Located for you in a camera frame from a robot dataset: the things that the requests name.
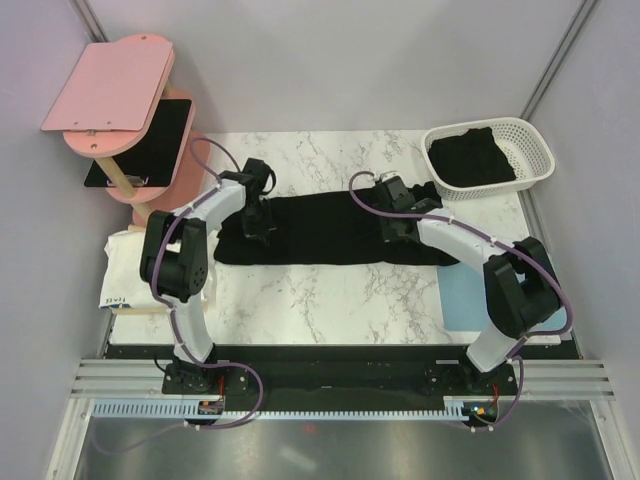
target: white laundry basket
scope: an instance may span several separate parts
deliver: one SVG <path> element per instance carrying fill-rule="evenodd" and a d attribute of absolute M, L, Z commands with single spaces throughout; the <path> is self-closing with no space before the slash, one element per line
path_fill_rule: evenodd
<path fill-rule="evenodd" d="M 443 181 L 436 173 L 429 158 L 428 152 L 433 141 L 462 135 L 470 128 L 484 127 L 491 127 L 496 145 L 507 156 L 509 164 L 516 174 L 516 179 L 511 182 L 465 188 L 454 187 Z M 422 154 L 427 161 L 427 167 L 433 176 L 436 190 L 445 200 L 470 200 L 525 190 L 537 181 L 547 178 L 556 168 L 551 150 L 538 130 L 529 122 L 519 118 L 494 118 L 432 128 L 422 137 L 421 147 Z"/>

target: black cloth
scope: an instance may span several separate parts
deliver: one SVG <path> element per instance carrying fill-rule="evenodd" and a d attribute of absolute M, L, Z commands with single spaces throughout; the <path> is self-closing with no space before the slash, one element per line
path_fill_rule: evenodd
<path fill-rule="evenodd" d="M 417 200 L 440 196 L 433 182 L 410 189 Z M 356 190 L 365 203 L 372 189 Z M 402 241 L 384 243 L 376 215 L 355 204 L 349 192 L 329 192 L 271 199 L 276 230 L 269 246 L 249 240 L 242 232 L 239 213 L 227 218 L 218 233 L 214 258 L 228 265 L 360 265 L 387 262 L 397 265 L 453 265 L 444 252 Z"/>
<path fill-rule="evenodd" d="M 516 179 L 490 127 L 434 140 L 429 158 L 438 176 L 454 187 L 477 187 Z"/>

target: metal floor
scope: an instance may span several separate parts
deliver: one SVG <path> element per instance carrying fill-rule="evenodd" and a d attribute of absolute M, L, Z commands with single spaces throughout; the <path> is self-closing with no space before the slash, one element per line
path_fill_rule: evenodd
<path fill-rule="evenodd" d="M 116 449 L 174 421 L 92 422 L 99 442 Z M 85 445 L 79 466 L 88 470 L 77 478 L 91 480 L 612 478 L 591 409 L 575 402 L 522 403 L 493 433 L 402 421 L 263 420 L 219 432 L 178 429 L 116 457 Z"/>

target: folded black clothing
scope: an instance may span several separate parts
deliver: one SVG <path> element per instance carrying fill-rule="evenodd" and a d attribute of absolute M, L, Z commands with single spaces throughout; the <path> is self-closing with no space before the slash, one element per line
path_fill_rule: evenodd
<path fill-rule="evenodd" d="M 516 179 L 490 127 L 434 140 L 429 159 L 438 176 L 454 187 L 477 187 Z"/>
<path fill-rule="evenodd" d="M 410 189 L 416 201 L 441 202 L 433 182 Z M 371 204 L 372 189 L 356 190 Z M 244 237 L 239 213 L 222 223 L 214 258 L 227 265 L 453 265 L 456 259 L 412 242 L 384 243 L 379 218 L 360 208 L 349 192 L 271 199 L 276 230 L 269 245 Z"/>

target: white wall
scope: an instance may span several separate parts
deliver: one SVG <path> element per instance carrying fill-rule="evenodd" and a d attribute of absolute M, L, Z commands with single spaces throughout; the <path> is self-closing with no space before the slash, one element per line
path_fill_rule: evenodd
<path fill-rule="evenodd" d="M 205 132 L 427 129 L 520 115 L 579 0 L 90 0 L 175 43 Z"/>
<path fill-rule="evenodd" d="M 83 355 L 95 355 L 106 237 L 129 209 L 40 124 L 88 38 L 65 0 L 0 6 L 0 476 L 43 478 Z"/>
<path fill-rule="evenodd" d="M 557 170 L 534 197 L 585 353 L 640 447 L 640 3 L 600 3 L 533 123 Z"/>

